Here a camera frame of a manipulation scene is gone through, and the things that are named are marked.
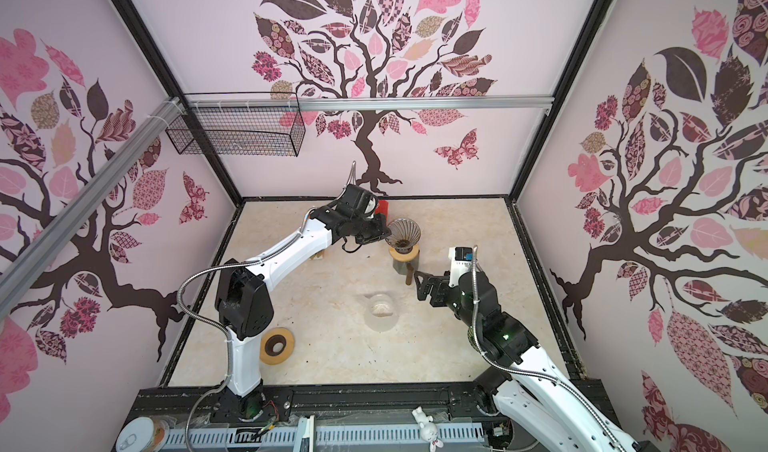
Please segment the aluminium bar wall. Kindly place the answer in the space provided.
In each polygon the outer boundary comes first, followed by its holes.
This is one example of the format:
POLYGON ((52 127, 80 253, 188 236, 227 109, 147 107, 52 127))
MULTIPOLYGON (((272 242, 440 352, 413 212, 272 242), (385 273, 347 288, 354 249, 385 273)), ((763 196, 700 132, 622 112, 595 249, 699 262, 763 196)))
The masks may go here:
POLYGON ((177 98, 169 98, 147 116, 138 131, 119 148, 74 199, 45 227, 38 239, 15 259, 1 277, 1 316, 6 317, 36 279, 76 235, 80 227, 131 165, 183 112, 177 98))
POLYGON ((433 109, 545 109, 554 103, 552 96, 510 95, 472 97, 408 97, 408 98, 290 98, 275 100, 232 99, 215 96, 213 99, 187 99, 193 108, 287 107, 301 111, 383 111, 383 110, 433 110, 433 109))

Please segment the wooden dripper ring stand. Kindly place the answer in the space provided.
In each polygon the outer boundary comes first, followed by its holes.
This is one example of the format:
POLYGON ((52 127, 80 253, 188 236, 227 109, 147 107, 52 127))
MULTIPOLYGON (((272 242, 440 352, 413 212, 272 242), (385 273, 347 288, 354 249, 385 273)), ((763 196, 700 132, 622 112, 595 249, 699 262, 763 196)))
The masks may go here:
POLYGON ((418 259, 420 254, 420 247, 419 245, 414 245, 407 252, 401 252, 394 247, 390 247, 389 253, 396 263, 408 263, 418 259))

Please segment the grey glass pitcher wooden handle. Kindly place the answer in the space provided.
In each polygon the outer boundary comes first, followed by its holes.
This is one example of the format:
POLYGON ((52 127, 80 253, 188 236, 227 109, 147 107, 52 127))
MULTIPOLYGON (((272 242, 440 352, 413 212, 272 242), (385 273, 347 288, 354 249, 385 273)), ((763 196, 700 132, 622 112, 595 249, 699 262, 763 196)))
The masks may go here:
POLYGON ((399 275, 405 278, 405 284, 411 286, 414 280, 414 273, 418 269, 418 263, 418 259, 410 261, 393 260, 393 268, 399 275))

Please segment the red snack bag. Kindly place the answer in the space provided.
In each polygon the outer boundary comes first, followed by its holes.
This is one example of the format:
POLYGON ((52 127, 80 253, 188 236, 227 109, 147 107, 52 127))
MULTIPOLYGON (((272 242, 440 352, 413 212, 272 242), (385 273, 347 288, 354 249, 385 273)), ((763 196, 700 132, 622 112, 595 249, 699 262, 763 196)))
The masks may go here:
POLYGON ((377 202, 377 207, 375 209, 375 214, 380 214, 384 217, 384 219, 387 219, 389 212, 389 202, 385 199, 379 199, 377 202))

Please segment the frosted white glass pitcher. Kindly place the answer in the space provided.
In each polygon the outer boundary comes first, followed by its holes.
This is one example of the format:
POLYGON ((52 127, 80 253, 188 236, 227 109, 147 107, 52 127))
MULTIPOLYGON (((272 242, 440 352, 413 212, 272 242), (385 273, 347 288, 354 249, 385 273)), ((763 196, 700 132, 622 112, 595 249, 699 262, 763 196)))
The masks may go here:
POLYGON ((363 301, 363 319, 375 332, 392 330, 399 321, 399 311, 394 299, 385 293, 374 294, 363 301))

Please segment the white toy figure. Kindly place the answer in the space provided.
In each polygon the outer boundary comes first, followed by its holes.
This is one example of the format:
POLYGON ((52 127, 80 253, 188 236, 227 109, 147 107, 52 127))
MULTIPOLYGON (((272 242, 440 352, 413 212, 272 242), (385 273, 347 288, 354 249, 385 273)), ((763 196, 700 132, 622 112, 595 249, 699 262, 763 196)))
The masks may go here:
POLYGON ((419 427, 420 438, 427 442, 430 452, 436 452, 444 446, 439 438, 439 429, 434 422, 434 418, 428 415, 421 406, 413 409, 411 414, 419 427))

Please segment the aluminium bar left wall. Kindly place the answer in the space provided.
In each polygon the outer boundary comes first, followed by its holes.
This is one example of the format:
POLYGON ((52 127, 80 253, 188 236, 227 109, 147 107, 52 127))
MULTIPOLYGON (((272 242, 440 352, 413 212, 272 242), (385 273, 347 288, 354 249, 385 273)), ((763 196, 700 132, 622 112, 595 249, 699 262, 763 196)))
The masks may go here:
POLYGON ((76 235, 80 227, 131 165, 183 112, 177 98, 169 98, 147 116, 138 131, 119 148, 74 199, 45 227, 38 239, 15 259, 1 277, 1 316, 6 317, 36 279, 76 235))

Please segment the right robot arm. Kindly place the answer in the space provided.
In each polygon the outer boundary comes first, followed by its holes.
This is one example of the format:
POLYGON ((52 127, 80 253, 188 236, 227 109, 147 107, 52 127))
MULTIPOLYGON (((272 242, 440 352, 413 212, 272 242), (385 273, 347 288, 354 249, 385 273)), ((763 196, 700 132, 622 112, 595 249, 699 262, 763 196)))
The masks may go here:
POLYGON ((534 334, 505 312, 482 271, 458 278, 417 271, 417 298, 446 307, 468 327, 489 365, 476 380, 491 411, 522 426, 549 451, 655 451, 607 417, 564 375, 534 334))

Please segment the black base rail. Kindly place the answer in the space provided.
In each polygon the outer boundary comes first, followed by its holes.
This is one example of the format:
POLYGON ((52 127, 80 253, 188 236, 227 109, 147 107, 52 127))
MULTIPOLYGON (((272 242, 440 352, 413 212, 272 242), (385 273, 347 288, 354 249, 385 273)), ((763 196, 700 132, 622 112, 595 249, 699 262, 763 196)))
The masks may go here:
POLYGON ((420 406, 428 412, 445 412, 450 419, 490 420, 492 395, 500 378, 469 382, 423 382, 335 385, 260 386, 249 398, 238 398, 229 389, 194 403, 204 387, 159 387, 141 390, 126 422, 140 416, 169 416, 182 425, 194 411, 196 420, 243 424, 253 419, 263 425, 276 418, 288 422, 299 415, 324 414, 340 418, 357 412, 396 412, 420 406))

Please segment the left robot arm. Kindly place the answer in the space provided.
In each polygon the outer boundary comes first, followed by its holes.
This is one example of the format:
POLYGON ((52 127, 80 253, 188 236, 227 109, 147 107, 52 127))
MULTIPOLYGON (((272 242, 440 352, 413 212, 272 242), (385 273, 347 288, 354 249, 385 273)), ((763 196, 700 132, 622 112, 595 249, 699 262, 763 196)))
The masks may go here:
POLYGON ((360 248, 391 235, 379 198, 357 185, 310 209, 299 228, 245 262, 227 262, 219 277, 215 309, 227 339, 228 375, 222 399, 240 419, 252 420, 264 407, 260 370, 262 335, 275 312, 271 293, 310 257, 338 241, 353 240, 360 248))

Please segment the aluminium bar back wall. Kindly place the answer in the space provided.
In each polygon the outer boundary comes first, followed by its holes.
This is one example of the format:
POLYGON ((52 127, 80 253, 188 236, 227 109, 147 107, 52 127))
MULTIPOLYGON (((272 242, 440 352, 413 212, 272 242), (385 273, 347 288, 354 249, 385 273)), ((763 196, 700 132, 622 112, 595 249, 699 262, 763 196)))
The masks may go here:
POLYGON ((275 100, 232 99, 215 96, 213 99, 187 99, 193 108, 287 107, 301 111, 383 111, 383 110, 433 110, 433 109, 545 109, 554 103, 552 96, 510 95, 472 97, 408 97, 408 98, 290 98, 275 100))

